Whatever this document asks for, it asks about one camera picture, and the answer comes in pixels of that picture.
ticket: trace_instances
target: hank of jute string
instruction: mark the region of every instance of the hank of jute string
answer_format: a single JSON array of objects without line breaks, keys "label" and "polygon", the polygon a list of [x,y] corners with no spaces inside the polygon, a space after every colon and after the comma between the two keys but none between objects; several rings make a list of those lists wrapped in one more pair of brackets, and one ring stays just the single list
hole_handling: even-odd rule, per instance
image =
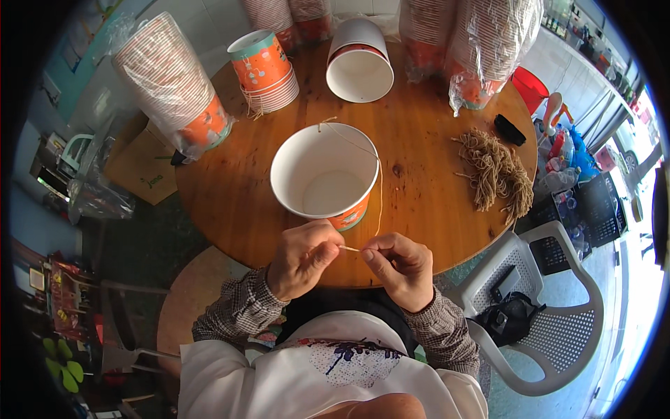
[{"label": "hank of jute string", "polygon": [[[381,170],[381,160],[379,159],[378,155],[376,155],[375,153],[372,153],[371,151],[369,151],[367,149],[364,149],[363,147],[359,146],[358,144],[354,143],[353,141],[351,141],[347,137],[344,137],[342,134],[340,134],[337,129],[335,129],[331,124],[329,124],[329,122],[331,122],[335,119],[337,119],[337,117],[330,117],[330,118],[324,119],[323,121],[319,122],[318,131],[321,132],[321,124],[324,124],[324,125],[328,126],[330,129],[333,130],[333,132],[335,134],[339,135],[342,139],[344,139],[348,143],[350,143],[352,145],[355,145],[356,147],[360,148],[361,150],[363,150],[367,154],[370,154],[372,157],[377,159],[377,162],[379,163],[379,220],[377,222],[377,231],[375,231],[375,236],[376,236],[376,235],[379,234],[379,230],[381,230],[381,213],[382,213],[382,210],[384,209],[384,195],[383,195],[383,191],[384,191],[384,172]],[[345,250],[351,250],[351,251],[360,251],[358,249],[354,249],[353,247],[344,246],[344,245],[341,245],[340,248],[345,249]]]},{"label": "hank of jute string", "polygon": [[533,204],[533,183],[514,150],[510,151],[495,136],[477,128],[452,140],[461,143],[458,155],[476,169],[472,175],[454,174],[470,179],[477,211],[488,211],[499,196],[509,198],[500,210],[507,211],[506,225],[516,223],[528,213]]}]

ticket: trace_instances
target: person's left hand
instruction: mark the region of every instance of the person's left hand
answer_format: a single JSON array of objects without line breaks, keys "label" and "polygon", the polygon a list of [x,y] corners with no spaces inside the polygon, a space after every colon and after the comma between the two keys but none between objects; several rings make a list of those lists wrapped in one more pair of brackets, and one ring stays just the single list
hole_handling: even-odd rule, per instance
[{"label": "person's left hand", "polygon": [[267,285],[281,301],[314,288],[321,274],[340,254],[344,238],[326,219],[284,230],[275,259],[267,272]]}]

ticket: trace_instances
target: checkered sleeve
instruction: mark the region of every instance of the checkered sleeve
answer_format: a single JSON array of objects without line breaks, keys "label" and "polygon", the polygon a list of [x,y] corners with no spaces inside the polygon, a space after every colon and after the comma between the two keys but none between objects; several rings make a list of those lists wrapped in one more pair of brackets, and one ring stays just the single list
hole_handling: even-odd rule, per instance
[{"label": "checkered sleeve", "polygon": [[451,369],[477,378],[479,349],[468,334],[463,310],[433,286],[433,301],[422,311],[403,310],[409,327],[433,368]]},{"label": "checkered sleeve", "polygon": [[242,279],[225,281],[221,285],[221,297],[193,324],[193,341],[216,339],[244,353],[248,335],[266,328],[289,304],[272,294],[266,275],[264,267],[249,271]]}]

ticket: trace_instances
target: bundle of twine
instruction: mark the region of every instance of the bundle of twine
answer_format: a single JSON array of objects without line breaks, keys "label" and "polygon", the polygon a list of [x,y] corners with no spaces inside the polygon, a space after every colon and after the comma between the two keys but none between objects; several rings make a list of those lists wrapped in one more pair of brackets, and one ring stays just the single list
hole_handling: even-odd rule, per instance
[{"label": "bundle of twine", "polygon": [[452,140],[462,144],[458,155],[477,170],[472,175],[455,173],[470,179],[470,187],[476,190],[477,211],[488,211],[499,196],[509,198],[500,210],[507,211],[507,225],[528,213],[533,204],[533,183],[514,151],[477,128]]}]

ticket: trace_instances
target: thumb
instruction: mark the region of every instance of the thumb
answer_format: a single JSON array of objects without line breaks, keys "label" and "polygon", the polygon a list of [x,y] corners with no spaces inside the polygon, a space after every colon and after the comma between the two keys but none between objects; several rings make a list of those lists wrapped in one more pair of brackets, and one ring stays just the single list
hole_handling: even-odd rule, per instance
[{"label": "thumb", "polygon": [[303,264],[305,272],[311,275],[321,276],[324,270],[335,260],[340,254],[340,248],[334,243],[325,241],[310,255],[310,257]]},{"label": "thumb", "polygon": [[381,253],[373,249],[365,249],[361,251],[361,255],[375,276],[382,281],[382,284],[391,285],[396,282],[399,275],[398,271]]}]

